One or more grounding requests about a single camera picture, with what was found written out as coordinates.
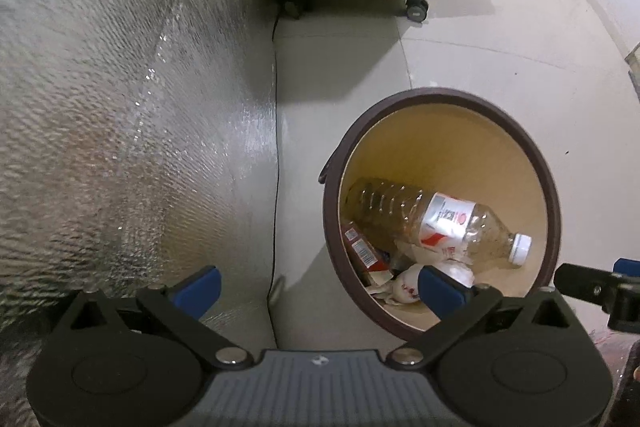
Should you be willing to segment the yellow trash bin brown rim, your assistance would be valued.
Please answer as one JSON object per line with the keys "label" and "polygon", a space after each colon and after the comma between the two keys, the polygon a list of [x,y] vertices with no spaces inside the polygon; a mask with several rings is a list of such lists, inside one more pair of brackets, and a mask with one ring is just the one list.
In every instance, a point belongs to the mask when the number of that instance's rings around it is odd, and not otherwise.
{"label": "yellow trash bin brown rim", "polygon": [[376,325],[418,337],[488,284],[509,297],[548,285],[561,210],[541,151],[477,96],[423,88],[384,98],[348,129],[320,173],[338,279]]}

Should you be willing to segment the white plastic bag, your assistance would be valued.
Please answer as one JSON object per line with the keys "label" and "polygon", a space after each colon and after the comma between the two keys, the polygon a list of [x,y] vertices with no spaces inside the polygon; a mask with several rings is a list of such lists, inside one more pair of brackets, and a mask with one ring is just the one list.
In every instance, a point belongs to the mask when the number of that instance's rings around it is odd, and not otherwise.
{"label": "white plastic bag", "polygon": [[439,317],[463,307],[471,298],[473,271],[457,261],[415,263],[390,283],[370,287],[368,293],[392,306],[424,303]]}

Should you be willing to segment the red cigarette box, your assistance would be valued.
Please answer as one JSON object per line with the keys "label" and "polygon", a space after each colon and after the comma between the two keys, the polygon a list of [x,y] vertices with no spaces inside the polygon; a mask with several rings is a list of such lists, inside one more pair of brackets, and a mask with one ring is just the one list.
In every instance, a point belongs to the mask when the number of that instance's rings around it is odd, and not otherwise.
{"label": "red cigarette box", "polygon": [[347,254],[364,286],[381,287],[393,280],[382,254],[373,247],[354,221],[341,223]]}

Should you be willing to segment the clear plastic water bottle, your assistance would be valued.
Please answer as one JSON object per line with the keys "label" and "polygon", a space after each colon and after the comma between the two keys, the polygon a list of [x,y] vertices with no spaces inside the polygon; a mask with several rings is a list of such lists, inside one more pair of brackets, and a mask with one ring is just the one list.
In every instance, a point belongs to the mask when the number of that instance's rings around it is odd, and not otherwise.
{"label": "clear plastic water bottle", "polygon": [[521,267],[533,246],[530,236],[511,232],[490,207],[420,186],[361,178],[344,205],[363,230],[469,267],[487,262]]}

